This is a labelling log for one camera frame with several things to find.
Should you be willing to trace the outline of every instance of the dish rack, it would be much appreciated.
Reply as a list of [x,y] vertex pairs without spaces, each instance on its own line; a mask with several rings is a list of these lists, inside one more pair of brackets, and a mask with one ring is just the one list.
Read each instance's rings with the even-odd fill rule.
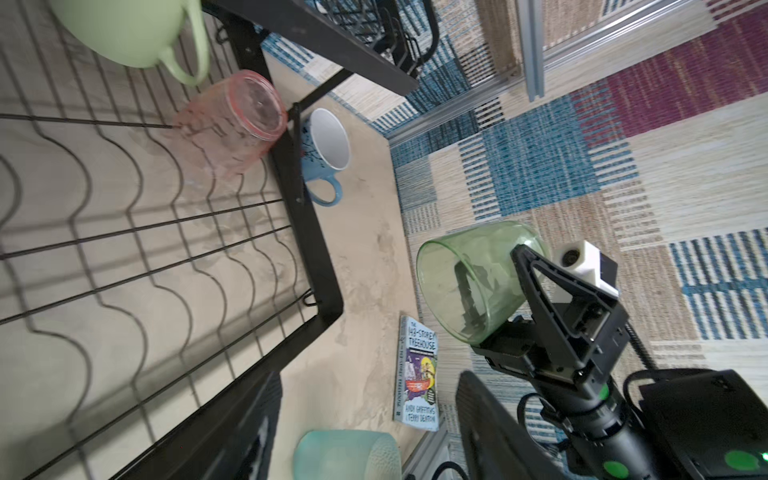
[[[99,57],[42,1],[7,3],[0,478],[123,477],[195,422],[216,425],[211,412],[279,372],[343,299],[290,135],[207,183],[165,136],[221,78],[270,78],[264,32],[208,5],[210,73],[189,88]],[[175,46],[188,71],[192,45],[184,31]]]
[[341,71],[305,99],[310,101],[327,94],[352,73],[403,96],[417,88],[420,68],[435,54],[440,35],[432,0],[422,0],[431,35],[422,53],[400,15],[401,8],[412,8],[411,1],[215,0],[207,8],[219,18],[218,12],[245,18],[263,28],[264,38],[272,31],[279,33],[340,65]]

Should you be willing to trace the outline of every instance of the green glass cup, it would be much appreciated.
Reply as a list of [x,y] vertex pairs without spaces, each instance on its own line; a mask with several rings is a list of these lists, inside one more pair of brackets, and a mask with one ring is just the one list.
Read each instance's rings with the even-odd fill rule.
[[421,246],[416,257],[419,287],[451,335],[478,345],[525,302],[510,257],[521,243],[549,257],[538,233],[513,220],[451,233]]

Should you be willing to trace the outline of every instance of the green circle sticker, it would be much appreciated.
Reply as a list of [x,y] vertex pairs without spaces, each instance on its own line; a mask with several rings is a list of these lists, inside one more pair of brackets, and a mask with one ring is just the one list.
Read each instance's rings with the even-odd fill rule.
[[755,455],[743,450],[731,450],[725,454],[725,462],[739,472],[751,472],[760,470],[760,462]]
[[615,478],[629,477],[629,468],[627,468],[627,466],[621,462],[614,462],[613,460],[603,462],[603,468],[605,468],[605,471],[613,475]]
[[603,385],[600,389],[600,400],[605,400],[611,394],[611,390],[608,388],[608,384]]

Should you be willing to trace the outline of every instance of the mug handle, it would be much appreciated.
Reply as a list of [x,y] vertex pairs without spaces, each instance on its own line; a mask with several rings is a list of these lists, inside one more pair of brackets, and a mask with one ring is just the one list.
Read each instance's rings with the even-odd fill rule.
[[312,201],[315,202],[316,204],[322,207],[333,207],[334,205],[339,203],[343,195],[343,192],[341,191],[341,184],[334,176],[323,178],[321,180],[325,180],[329,184],[333,185],[333,192],[334,192],[333,200],[331,200],[330,202],[326,202],[325,200],[313,194],[309,188],[307,188],[306,190],[310,192],[310,197],[312,197]]
[[208,68],[210,67],[208,34],[203,24],[203,7],[200,5],[200,0],[185,0],[184,9],[187,11],[192,25],[192,37],[197,51],[197,74],[193,77],[179,66],[174,48],[170,45],[163,48],[158,57],[174,78],[183,84],[194,86],[202,82],[208,75]]

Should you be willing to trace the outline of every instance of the black wire basket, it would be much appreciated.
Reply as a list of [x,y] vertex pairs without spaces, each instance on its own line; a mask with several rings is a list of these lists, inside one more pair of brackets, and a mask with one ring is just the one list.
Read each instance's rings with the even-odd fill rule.
[[308,2],[330,21],[352,34],[397,68],[415,77],[423,61],[419,43],[403,28],[393,0],[311,0]]
[[[206,15],[210,73],[189,88],[99,57],[43,2],[6,3],[0,478],[111,478],[279,371],[343,303],[288,134],[285,158],[206,183],[165,135],[216,81],[268,77],[252,25]],[[193,71],[186,32],[175,48]]]

